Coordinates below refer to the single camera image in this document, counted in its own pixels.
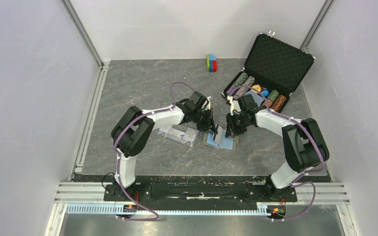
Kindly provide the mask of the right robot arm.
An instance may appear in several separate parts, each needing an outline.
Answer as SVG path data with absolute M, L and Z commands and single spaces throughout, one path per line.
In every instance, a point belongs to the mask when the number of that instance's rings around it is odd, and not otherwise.
M 302 176 L 325 170 L 329 150 L 317 121 L 296 119 L 266 106 L 258 106 L 252 95 L 238 99 L 228 96 L 230 112 L 226 115 L 226 137 L 245 133 L 249 126 L 267 129 L 283 139 L 285 161 L 265 181 L 265 196 L 276 201 Z

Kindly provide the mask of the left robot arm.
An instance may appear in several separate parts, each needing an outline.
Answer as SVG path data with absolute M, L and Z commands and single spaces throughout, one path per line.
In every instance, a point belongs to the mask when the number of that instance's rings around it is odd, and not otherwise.
M 199 131 L 217 133 L 210 99 L 195 91 L 190 98 L 167 107 L 154 110 L 141 110 L 136 106 L 128 108 L 111 132 L 117 155 L 116 194 L 122 200 L 130 200 L 135 194 L 136 158 L 145 148 L 153 130 L 193 122 Z

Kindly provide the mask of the clear plastic card sleeve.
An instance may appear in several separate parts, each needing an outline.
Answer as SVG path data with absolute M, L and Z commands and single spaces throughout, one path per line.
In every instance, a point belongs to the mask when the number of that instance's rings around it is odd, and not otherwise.
M 192 148 L 199 131 L 181 125 L 167 125 L 159 128 L 157 134 Z

